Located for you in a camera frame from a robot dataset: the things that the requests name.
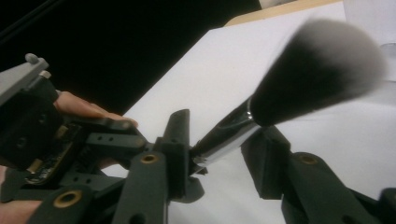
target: human hand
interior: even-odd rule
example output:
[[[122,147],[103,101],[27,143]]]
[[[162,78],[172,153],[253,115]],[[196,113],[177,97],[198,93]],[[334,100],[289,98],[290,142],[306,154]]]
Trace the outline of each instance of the human hand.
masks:
[[[67,91],[61,92],[54,105],[59,112],[65,115],[73,115],[83,118],[127,119],[120,115],[109,113],[100,106],[90,104]],[[129,120],[137,127],[137,122],[135,120]],[[4,180],[5,170],[6,167],[0,166],[0,183]],[[26,223],[40,203],[41,202],[39,201],[13,201],[9,203],[0,203],[0,224]]]

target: white table surface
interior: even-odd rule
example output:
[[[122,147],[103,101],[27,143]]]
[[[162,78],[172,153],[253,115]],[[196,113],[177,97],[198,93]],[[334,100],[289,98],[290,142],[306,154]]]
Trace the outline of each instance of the white table surface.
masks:
[[[191,145],[253,93],[263,75],[306,20],[345,20],[342,2],[208,32],[126,114],[150,142],[163,136],[169,116],[191,111]],[[350,188],[377,198],[396,187],[396,84],[376,94],[277,125],[293,152],[324,159]],[[260,199],[239,149],[198,176],[205,196],[171,203],[169,223],[285,223],[280,201]],[[119,166],[110,175],[126,176]]]

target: brush bristles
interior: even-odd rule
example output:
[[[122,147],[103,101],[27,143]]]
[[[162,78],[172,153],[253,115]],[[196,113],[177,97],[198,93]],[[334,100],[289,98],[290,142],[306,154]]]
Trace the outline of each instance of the brush bristles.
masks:
[[[294,35],[251,97],[261,126],[293,119],[374,89],[385,74],[379,47],[339,21],[309,21]]]

